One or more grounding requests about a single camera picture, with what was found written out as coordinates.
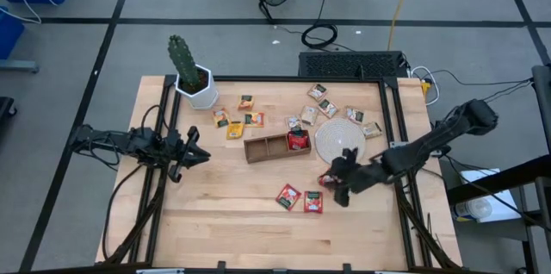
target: white hexagonal pot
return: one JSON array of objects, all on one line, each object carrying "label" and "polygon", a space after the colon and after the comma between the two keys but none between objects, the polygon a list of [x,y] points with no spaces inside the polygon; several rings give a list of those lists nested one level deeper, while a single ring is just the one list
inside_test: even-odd
[{"label": "white hexagonal pot", "polygon": [[174,83],[174,86],[176,87],[176,91],[178,91],[178,93],[188,99],[189,104],[193,109],[211,109],[216,101],[218,101],[218,97],[220,95],[218,90],[216,90],[213,74],[210,70],[201,65],[195,64],[195,66],[208,73],[208,85],[205,89],[200,90],[195,94],[187,93],[186,91],[180,89],[180,75],[176,75],[176,82]]}]

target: wooden tabletop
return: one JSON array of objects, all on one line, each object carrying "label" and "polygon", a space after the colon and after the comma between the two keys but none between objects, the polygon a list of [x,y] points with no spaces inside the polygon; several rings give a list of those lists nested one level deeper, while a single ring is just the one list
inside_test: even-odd
[{"label": "wooden tabletop", "polygon": [[[142,78],[131,127],[138,127],[145,111],[159,102],[163,82],[164,77]],[[304,105],[316,105],[306,94],[312,85],[218,82],[220,99],[214,109],[225,107],[232,120],[243,120],[244,111],[237,111],[237,105],[238,96],[244,94],[255,97],[253,111],[265,113],[265,127],[245,128],[239,140],[226,140],[226,128],[215,128],[212,111],[193,110],[182,100],[178,130],[185,134],[190,126],[197,126],[201,134],[198,145],[210,152],[212,158],[183,170],[181,183],[167,183],[154,266],[214,268],[219,260],[224,260],[228,268],[339,270],[343,263],[350,263],[354,270],[407,269],[393,186],[377,184],[353,195],[348,208],[340,207],[332,201],[332,194],[316,183],[316,177],[326,171],[328,164],[316,153],[314,141],[308,155],[246,163],[243,140],[285,133],[285,116],[299,114]],[[368,120],[377,121],[384,131],[376,84],[323,86],[328,89],[326,97],[341,108],[336,117],[344,116],[346,105],[365,109]],[[415,140],[430,131],[419,81],[399,79],[399,93],[409,139]],[[170,93],[169,105],[173,95],[174,91]],[[390,90],[387,95],[397,140]],[[149,115],[146,126],[154,125],[155,112]],[[170,117],[170,107],[165,115]],[[327,118],[320,115],[316,125],[308,128],[310,135],[325,121]],[[386,148],[386,136],[367,140],[361,163]],[[135,166],[134,159],[125,157],[116,183]],[[435,159],[425,168],[440,172]],[[113,253],[134,224],[144,175],[145,171],[140,171],[131,177],[115,198],[108,231],[109,253]],[[426,172],[420,172],[417,179],[423,212],[430,213],[433,234],[437,234],[451,259],[461,264],[442,180]],[[303,213],[302,200],[288,212],[275,202],[285,184],[299,191],[323,191],[324,213]],[[139,260],[145,256],[148,228],[142,233]],[[412,238],[421,265],[414,232]],[[97,260],[102,260],[100,253]]]}]

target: black metal frame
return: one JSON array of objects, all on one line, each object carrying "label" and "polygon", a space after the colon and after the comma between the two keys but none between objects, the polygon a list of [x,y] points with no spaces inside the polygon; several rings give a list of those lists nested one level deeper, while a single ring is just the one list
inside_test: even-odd
[{"label": "black metal frame", "polygon": [[[167,104],[168,104],[168,95],[170,93],[170,88],[174,84],[174,81],[176,79],[176,76],[167,75],[165,77],[164,81],[164,87],[163,91],[161,93],[161,100],[160,100],[160,106],[163,111],[159,111],[159,115],[157,117],[157,122],[155,124],[156,131],[160,131],[162,128],[162,117],[161,115],[164,115],[164,112],[167,110]],[[387,91],[386,88],[389,87],[391,89],[391,92],[393,94],[393,102],[396,109],[396,117],[399,127],[399,137],[401,141],[407,141],[407,130],[406,130],[406,122],[404,118],[404,113],[402,111],[402,105],[401,100],[399,97],[399,90],[398,90],[398,81],[396,78],[309,78],[309,77],[296,77],[296,76],[280,76],[280,77],[266,77],[266,76],[215,76],[214,80],[217,82],[226,82],[226,81],[233,81],[233,82],[326,82],[326,83],[369,83],[369,84],[377,84],[379,86],[379,93],[381,98],[381,108],[384,118],[384,126],[385,131],[387,134],[387,142],[390,146],[390,142],[394,141],[394,134],[393,134],[393,126],[392,126],[392,120],[390,116],[390,108],[388,106],[388,100],[387,100]],[[176,126],[176,119],[178,116],[178,110],[179,110],[179,103],[180,103],[180,95],[175,94],[174,101],[172,104],[172,110],[171,110],[171,116],[170,116],[170,127],[174,128]],[[147,173],[145,175],[144,179],[144,188],[142,190],[141,199],[139,201],[139,211],[138,211],[138,217],[143,215],[144,209],[146,204],[148,203],[149,195],[152,189],[152,179],[153,179],[153,173],[154,170],[147,170]],[[164,185],[166,183],[166,180],[163,180],[163,177],[166,177],[166,170],[163,169],[159,173],[159,184],[162,183],[161,188],[164,189]],[[409,185],[410,185],[410,197],[412,199],[413,208],[415,210],[416,216],[419,218],[419,220],[423,221],[423,212],[421,209],[421,203],[419,199],[418,194],[418,187],[415,180],[415,176],[411,175],[408,177]],[[402,182],[398,181],[395,183],[395,189],[396,193],[404,194]],[[157,241],[157,232],[158,232],[158,225],[160,222],[160,215],[161,215],[162,207],[158,209],[158,211],[155,213],[155,215],[152,218],[152,224],[151,224],[151,232],[150,237],[147,243],[147,249],[146,249],[146,256],[145,256],[145,262],[149,265],[153,262],[153,256]],[[400,219],[400,226],[402,229],[402,235],[403,235],[403,241],[404,241],[404,250],[406,255],[406,263],[408,269],[411,269],[415,267],[415,256],[413,252],[413,245],[412,245],[412,237],[410,234],[410,225],[408,222],[408,218],[406,214],[399,209],[399,219]],[[423,266],[424,267],[431,267],[432,263],[430,260],[430,252],[428,247],[424,244],[424,242],[420,240],[421,245],[421,252],[423,254]],[[134,245],[133,249],[130,252],[130,259],[129,262],[137,262],[137,256],[138,256],[138,250],[139,250],[139,240]],[[207,271],[207,269],[197,269],[198,271]],[[311,272],[311,271],[293,271],[293,272]],[[324,271],[327,273],[336,273],[341,271]]]}]

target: green cactus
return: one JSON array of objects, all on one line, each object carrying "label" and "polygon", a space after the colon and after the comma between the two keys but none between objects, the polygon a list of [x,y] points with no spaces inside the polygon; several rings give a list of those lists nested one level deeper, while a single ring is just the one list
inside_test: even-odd
[{"label": "green cactus", "polygon": [[169,54],[172,63],[178,70],[180,79],[192,88],[197,88],[200,84],[199,73],[195,67],[195,61],[191,56],[186,41],[178,36],[172,35],[169,39]]}]

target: wooden box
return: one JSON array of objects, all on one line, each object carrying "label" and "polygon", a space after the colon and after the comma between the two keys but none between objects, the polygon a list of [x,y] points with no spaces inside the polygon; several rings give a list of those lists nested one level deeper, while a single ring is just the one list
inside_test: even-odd
[{"label": "wooden box", "polygon": [[303,132],[308,136],[306,141],[308,147],[299,150],[289,149],[288,134],[278,134],[252,140],[244,140],[247,163],[309,154],[312,151],[310,135],[307,130],[303,130]]}]

